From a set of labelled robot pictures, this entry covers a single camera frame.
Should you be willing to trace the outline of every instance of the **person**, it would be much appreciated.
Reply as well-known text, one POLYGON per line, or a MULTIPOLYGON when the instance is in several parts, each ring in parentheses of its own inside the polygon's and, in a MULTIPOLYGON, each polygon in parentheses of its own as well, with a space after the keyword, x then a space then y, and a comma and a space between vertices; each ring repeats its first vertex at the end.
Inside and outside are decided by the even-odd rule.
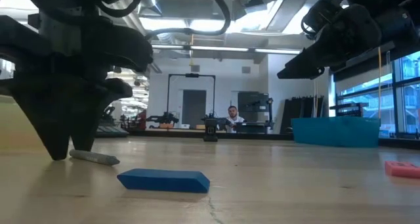
POLYGON ((236 133, 236 123, 242 123, 245 120, 238 115, 238 109, 236 106, 229 106, 228 113, 229 116, 227 119, 230 121, 230 125, 226 126, 226 130, 228 133, 236 133))

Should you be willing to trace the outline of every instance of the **blue container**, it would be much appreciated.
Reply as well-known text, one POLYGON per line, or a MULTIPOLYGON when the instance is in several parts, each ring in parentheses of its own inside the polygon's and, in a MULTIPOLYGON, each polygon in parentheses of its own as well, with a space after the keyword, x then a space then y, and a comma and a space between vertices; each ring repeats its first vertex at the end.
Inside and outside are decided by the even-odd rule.
POLYGON ((296 143, 373 148, 378 146, 380 119, 357 117, 292 119, 296 143))

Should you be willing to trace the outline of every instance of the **door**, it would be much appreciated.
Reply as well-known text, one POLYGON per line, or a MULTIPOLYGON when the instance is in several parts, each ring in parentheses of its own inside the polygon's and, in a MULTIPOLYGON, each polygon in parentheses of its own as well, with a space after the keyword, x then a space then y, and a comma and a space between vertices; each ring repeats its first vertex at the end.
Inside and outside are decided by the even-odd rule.
POLYGON ((192 128, 203 125, 205 116, 206 90, 184 90, 182 99, 182 123, 192 128))

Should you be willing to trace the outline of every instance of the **glass window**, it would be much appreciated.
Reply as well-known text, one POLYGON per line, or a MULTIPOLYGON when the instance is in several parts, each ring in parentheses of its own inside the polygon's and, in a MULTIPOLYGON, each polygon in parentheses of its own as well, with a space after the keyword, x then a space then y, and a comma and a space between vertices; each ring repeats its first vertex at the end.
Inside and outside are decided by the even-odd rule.
MULTIPOLYGON (((365 102, 368 106, 363 107, 363 117, 378 118, 379 94, 378 92, 367 93, 357 97, 343 99, 340 103, 365 102)), ((395 132, 394 96, 392 90, 381 92, 381 129, 395 132)))
POLYGON ((420 76, 419 70, 420 52, 416 52, 400 59, 402 80, 420 76))
MULTIPOLYGON (((392 74, 387 74, 387 75, 381 77, 381 85, 388 85, 390 83, 392 83, 392 74)), ((346 89, 346 90, 341 92, 341 95, 344 96, 344 95, 347 95, 349 93, 356 93, 356 92, 359 92, 359 91, 363 91, 365 89, 373 89, 373 88, 376 88, 378 86, 379 86, 379 78, 373 79, 369 82, 362 83, 362 84, 354 86, 354 87, 351 87, 350 89, 346 89)))
POLYGON ((419 97, 420 84, 404 87, 404 119, 407 133, 415 133, 419 129, 419 97))

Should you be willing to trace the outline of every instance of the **table surface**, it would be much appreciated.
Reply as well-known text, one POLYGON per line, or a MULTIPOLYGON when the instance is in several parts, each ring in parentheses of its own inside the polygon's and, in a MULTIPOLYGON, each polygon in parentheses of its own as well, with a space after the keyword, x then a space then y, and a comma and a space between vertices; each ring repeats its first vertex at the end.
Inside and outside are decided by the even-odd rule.
POLYGON ((52 162, 38 143, 0 145, 0 223, 420 223, 420 180, 388 177, 385 160, 420 165, 410 150, 289 141, 98 139, 111 168, 52 162), (209 194, 126 190, 133 168, 202 171, 209 194))

